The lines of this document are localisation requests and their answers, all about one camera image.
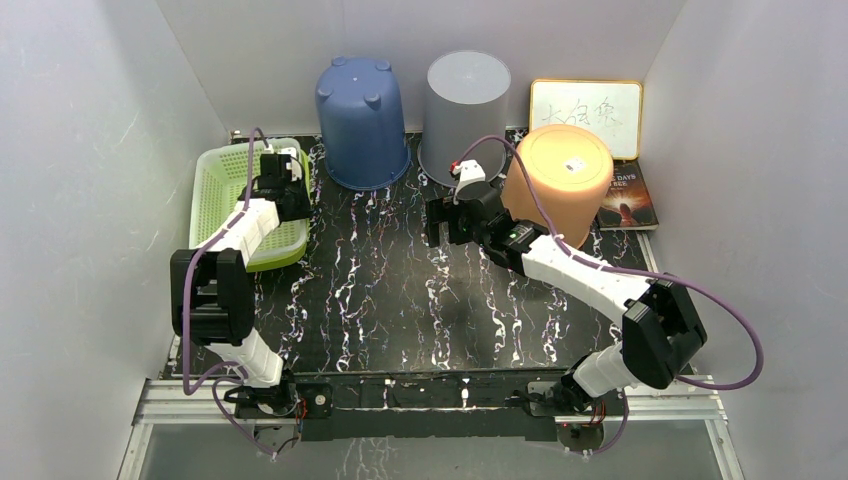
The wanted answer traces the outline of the white perforated plastic basket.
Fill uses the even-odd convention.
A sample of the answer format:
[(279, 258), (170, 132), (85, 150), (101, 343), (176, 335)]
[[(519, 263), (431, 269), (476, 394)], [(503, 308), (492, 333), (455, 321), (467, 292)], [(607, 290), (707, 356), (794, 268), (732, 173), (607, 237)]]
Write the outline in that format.
[[(246, 186), (248, 144), (232, 144), (202, 154), (196, 164), (189, 227), (189, 246), (196, 247), (224, 224), (237, 197)], [(309, 221), (280, 224), (263, 239), (253, 264), (276, 261), (303, 253), (308, 240)]]

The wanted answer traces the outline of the green plastic basket tray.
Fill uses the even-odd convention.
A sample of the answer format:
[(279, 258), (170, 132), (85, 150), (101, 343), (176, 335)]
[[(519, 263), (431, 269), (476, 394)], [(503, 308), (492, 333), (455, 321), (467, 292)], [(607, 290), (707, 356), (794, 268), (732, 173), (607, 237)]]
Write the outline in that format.
[(304, 255), (312, 217), (311, 173), (305, 154), (297, 147), (271, 147), (253, 159), (251, 184), (238, 196), (242, 201), (267, 200), (274, 204), (279, 225), (265, 236), (252, 254), (247, 270), (261, 272), (292, 265)]

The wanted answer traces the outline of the orange plastic bucket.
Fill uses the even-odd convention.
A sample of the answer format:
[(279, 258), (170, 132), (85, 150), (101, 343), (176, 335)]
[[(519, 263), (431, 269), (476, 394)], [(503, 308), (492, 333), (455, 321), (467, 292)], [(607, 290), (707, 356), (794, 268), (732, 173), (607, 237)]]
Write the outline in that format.
[(580, 248), (612, 181), (608, 148), (586, 129), (557, 124), (532, 130), (516, 150), (556, 231)]

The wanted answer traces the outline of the blue plastic bucket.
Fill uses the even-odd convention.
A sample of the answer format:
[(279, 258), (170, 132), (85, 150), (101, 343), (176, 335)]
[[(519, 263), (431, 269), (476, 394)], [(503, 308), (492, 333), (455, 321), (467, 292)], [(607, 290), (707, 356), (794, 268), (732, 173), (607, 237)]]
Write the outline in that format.
[(411, 163), (400, 87), (389, 61), (339, 56), (320, 75), (315, 104), (325, 169), (355, 191), (385, 188)]

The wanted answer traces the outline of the grey plastic bucket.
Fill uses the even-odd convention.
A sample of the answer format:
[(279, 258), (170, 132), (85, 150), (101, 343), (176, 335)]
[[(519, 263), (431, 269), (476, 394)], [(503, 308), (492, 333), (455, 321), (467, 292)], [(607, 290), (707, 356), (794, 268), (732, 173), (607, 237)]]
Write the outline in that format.
[(431, 180), (455, 186), (451, 164), (480, 138), (505, 133), (510, 87), (509, 68), (488, 53), (454, 51), (430, 65), (419, 164)]

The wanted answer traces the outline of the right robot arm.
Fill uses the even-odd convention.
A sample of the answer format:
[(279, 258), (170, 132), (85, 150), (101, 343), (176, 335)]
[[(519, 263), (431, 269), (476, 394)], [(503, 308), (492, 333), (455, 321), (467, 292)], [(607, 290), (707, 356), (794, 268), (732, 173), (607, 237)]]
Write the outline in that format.
[(448, 229), (455, 245), (473, 242), (495, 264), (556, 287), (614, 321), (621, 338), (581, 357), (560, 380), (521, 398), (557, 413), (590, 413), (612, 390), (668, 387), (706, 344), (708, 335), (685, 287), (650, 276), (610, 271), (581, 251), (565, 253), (548, 229), (515, 220), (488, 183), (426, 205), (427, 241)]

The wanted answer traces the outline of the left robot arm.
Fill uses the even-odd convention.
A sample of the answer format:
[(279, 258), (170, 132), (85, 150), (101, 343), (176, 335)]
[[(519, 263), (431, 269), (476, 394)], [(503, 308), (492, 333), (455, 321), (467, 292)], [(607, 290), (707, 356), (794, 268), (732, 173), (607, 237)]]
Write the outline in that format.
[(299, 402), (282, 357), (255, 328), (248, 265), (281, 224), (311, 215), (306, 169), (296, 147), (263, 151), (232, 213), (197, 247), (170, 259), (172, 325), (184, 346), (203, 347), (233, 369), (238, 387), (226, 401), (267, 415), (289, 416)]

